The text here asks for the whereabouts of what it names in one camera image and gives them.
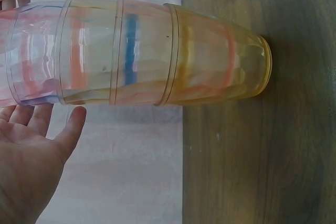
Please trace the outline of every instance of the palm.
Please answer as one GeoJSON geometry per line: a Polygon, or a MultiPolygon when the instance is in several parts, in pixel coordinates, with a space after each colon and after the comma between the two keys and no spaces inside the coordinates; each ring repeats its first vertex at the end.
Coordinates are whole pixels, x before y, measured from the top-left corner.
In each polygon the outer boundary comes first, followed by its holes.
{"type": "Polygon", "coordinates": [[[42,105],[0,113],[0,210],[16,222],[34,223],[47,206],[85,121],[85,111],[77,109],[51,141],[45,138],[51,111],[42,105]]]}

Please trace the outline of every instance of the stacked plastic cups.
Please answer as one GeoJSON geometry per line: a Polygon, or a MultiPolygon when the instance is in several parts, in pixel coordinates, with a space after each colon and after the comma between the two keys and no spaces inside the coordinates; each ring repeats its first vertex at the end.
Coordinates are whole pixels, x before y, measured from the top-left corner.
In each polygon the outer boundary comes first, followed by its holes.
{"type": "Polygon", "coordinates": [[[0,106],[200,104],[257,95],[260,36],[175,5],[68,0],[0,13],[0,106]]]}

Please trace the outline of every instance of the orange stripe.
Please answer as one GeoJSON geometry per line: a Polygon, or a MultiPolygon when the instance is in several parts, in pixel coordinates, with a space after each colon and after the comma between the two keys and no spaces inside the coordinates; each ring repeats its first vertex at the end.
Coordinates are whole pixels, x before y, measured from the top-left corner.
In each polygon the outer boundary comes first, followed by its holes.
{"type": "Polygon", "coordinates": [[[70,11],[74,16],[71,19],[71,52],[70,52],[70,72],[71,72],[71,88],[72,89],[84,89],[87,85],[87,75],[82,71],[81,67],[81,55],[80,52],[80,28],[82,28],[82,22],[77,17],[84,17],[85,10],[82,8],[70,7],[70,11]]]}

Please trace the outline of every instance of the orange plastic cup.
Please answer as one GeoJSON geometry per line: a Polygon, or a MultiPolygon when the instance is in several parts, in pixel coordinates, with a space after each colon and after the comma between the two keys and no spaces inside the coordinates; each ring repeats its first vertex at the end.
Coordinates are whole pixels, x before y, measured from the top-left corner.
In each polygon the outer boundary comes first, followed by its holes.
{"type": "Polygon", "coordinates": [[[260,94],[271,73],[267,42],[224,20],[166,4],[178,30],[177,65],[165,103],[191,105],[260,94]]]}

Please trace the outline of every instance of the table surface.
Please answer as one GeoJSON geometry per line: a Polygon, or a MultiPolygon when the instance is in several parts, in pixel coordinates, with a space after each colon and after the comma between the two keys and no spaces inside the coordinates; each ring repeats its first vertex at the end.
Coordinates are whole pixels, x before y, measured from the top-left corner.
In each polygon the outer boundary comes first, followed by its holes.
{"type": "Polygon", "coordinates": [[[270,43],[258,97],[184,109],[184,224],[336,223],[336,0],[183,0],[270,43]]]}

